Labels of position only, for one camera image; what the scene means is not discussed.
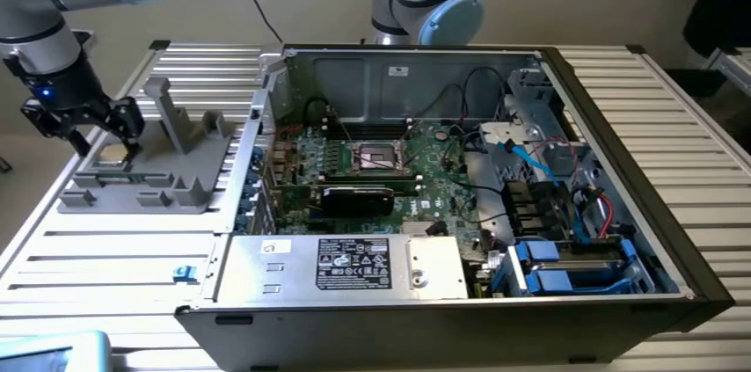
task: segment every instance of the power supply label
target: power supply label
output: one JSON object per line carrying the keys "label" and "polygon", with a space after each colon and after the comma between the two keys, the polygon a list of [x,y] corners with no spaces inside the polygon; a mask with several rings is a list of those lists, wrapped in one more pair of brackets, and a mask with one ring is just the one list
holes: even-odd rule
{"label": "power supply label", "polygon": [[317,286],[322,290],[390,289],[389,239],[319,239]]}

